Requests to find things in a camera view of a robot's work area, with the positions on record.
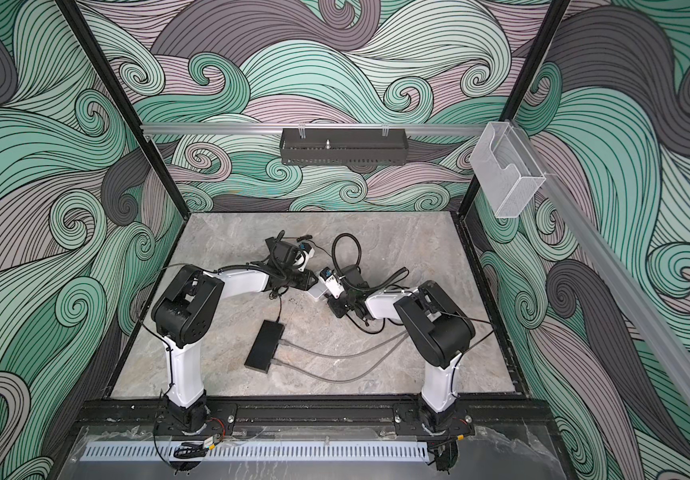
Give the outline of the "black power adapter with cable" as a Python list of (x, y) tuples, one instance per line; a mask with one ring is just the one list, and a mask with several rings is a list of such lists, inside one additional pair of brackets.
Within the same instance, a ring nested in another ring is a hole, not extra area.
[(289, 290), (288, 286), (281, 286), (281, 287), (272, 289), (270, 294), (269, 294), (269, 298), (271, 300), (277, 300), (278, 304), (279, 304), (278, 313), (277, 313), (277, 316), (275, 319), (276, 323), (279, 323), (281, 320), (282, 311), (283, 311), (283, 297), (288, 292), (288, 290)]

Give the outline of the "black network switch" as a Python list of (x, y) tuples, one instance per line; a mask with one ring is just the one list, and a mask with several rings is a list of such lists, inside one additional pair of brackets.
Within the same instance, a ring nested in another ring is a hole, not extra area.
[(285, 325), (280, 321), (264, 320), (244, 361), (244, 366), (253, 371), (268, 373), (284, 330)]

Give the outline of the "white network switch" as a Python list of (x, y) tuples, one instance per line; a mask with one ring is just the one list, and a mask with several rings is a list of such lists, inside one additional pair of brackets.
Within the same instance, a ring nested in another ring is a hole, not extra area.
[(318, 281), (316, 284), (311, 286), (306, 293), (315, 301), (318, 302), (326, 297), (329, 290), (324, 282)]

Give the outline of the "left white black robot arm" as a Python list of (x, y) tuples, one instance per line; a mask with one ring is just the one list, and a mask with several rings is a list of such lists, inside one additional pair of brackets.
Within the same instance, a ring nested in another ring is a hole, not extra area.
[(201, 340), (211, 328), (223, 299), (282, 289), (308, 291), (318, 283), (308, 268), (315, 248), (308, 239), (293, 243), (281, 231), (265, 240), (267, 256), (259, 261), (206, 270), (183, 265), (152, 308), (155, 336), (165, 348), (168, 386), (164, 391), (171, 417), (187, 432), (207, 418), (206, 389), (201, 373)]

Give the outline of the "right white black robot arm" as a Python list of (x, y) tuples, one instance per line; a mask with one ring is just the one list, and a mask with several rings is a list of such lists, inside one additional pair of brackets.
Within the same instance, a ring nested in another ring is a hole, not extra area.
[(361, 271), (363, 249), (351, 233), (335, 237), (330, 250), (332, 266), (320, 272), (326, 300), (337, 318), (346, 318), (363, 332), (372, 321), (404, 328), (425, 362), (419, 412), (425, 427), (440, 431), (454, 415), (458, 395), (455, 368), (474, 345), (477, 319), (466, 315), (435, 281), (407, 288), (400, 282), (409, 270), (401, 267), (376, 285)]

